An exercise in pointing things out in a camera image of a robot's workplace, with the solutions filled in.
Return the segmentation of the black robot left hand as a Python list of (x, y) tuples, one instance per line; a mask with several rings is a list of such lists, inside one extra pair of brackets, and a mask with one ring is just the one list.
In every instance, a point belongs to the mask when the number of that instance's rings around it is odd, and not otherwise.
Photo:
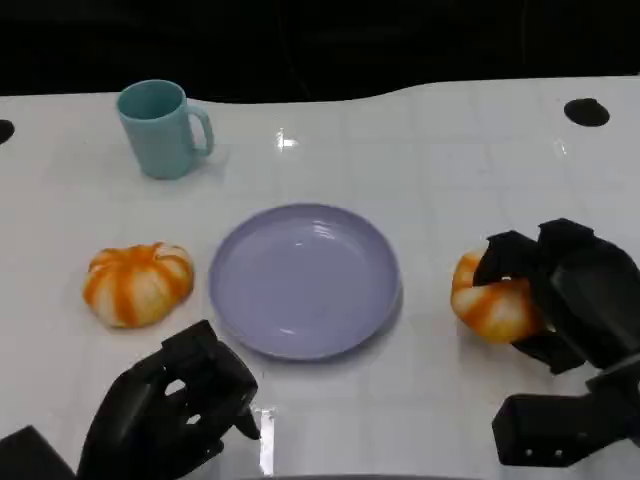
[(87, 433), (80, 479), (180, 479), (224, 449), (237, 428), (257, 440), (258, 384), (201, 320), (120, 374)]

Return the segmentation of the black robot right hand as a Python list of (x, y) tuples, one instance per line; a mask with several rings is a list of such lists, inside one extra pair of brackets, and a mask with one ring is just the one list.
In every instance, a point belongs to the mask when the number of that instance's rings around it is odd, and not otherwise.
[(495, 234), (473, 283), (523, 280), (541, 315), (540, 332), (512, 341), (554, 375), (584, 363), (604, 370), (639, 351), (639, 268), (614, 243), (565, 218), (539, 226), (537, 239)]

